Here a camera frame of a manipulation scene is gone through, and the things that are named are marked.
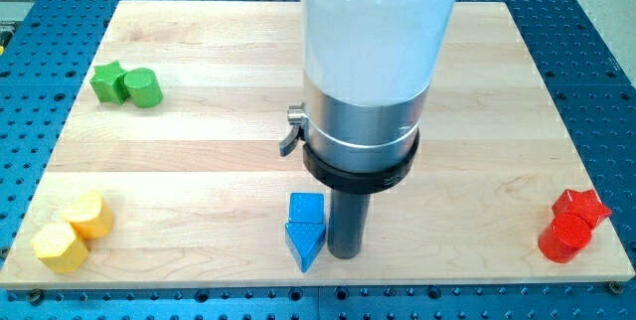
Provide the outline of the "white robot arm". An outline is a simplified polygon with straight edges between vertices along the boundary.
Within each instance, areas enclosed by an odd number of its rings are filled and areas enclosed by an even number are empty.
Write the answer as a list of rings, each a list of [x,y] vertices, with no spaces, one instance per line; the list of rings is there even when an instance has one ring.
[[[407,174],[455,0],[299,0],[303,161],[350,194]]]

